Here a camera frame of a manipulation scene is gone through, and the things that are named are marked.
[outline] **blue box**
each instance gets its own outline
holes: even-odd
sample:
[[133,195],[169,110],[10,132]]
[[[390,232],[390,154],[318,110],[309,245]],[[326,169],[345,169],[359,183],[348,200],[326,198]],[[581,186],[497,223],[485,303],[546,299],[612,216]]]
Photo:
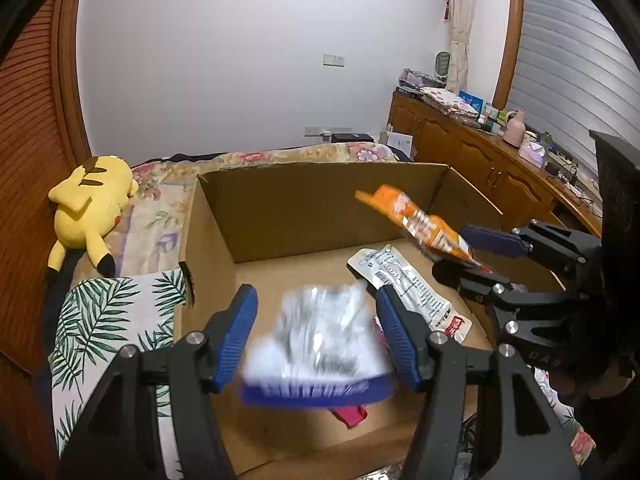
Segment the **blue box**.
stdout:
[[472,106],[472,108],[476,112],[478,112],[478,114],[482,113],[482,104],[484,104],[484,101],[481,98],[476,97],[475,95],[468,94],[462,90],[458,95],[462,97],[462,99],[465,100],[467,103],[469,103]]

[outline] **leaf print blanket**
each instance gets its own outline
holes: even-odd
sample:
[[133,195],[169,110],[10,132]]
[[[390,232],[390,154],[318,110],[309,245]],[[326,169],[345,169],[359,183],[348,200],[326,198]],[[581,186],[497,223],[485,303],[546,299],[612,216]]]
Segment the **leaf print blanket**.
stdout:
[[[53,353],[53,422],[62,454],[82,408],[121,346],[142,351],[174,343],[174,306],[184,303],[180,269],[133,276],[85,280],[65,298]],[[156,388],[158,427],[169,478],[181,478],[171,422],[169,386]]]

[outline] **bottle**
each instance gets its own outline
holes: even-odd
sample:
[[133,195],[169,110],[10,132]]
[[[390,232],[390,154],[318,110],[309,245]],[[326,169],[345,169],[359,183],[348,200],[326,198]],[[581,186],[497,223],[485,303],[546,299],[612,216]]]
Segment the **bottle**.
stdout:
[[525,131],[526,127],[524,125],[524,112],[522,110],[518,110],[515,117],[508,120],[507,130],[505,131],[502,138],[507,144],[510,144],[514,148],[519,148],[522,144],[522,139],[524,138]]

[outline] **electrical outlet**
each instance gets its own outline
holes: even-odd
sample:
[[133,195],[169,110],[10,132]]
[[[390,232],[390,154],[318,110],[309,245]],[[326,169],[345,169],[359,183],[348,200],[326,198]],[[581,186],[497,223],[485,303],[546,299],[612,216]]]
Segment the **electrical outlet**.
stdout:
[[325,66],[344,66],[344,57],[334,56],[333,54],[323,54],[322,64]]

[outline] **window blind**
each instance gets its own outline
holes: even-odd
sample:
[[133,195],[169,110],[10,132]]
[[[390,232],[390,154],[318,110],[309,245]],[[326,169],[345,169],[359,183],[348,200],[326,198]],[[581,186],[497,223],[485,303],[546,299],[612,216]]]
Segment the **window blind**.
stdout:
[[640,149],[640,72],[590,0],[524,0],[507,108],[593,170],[589,129]]

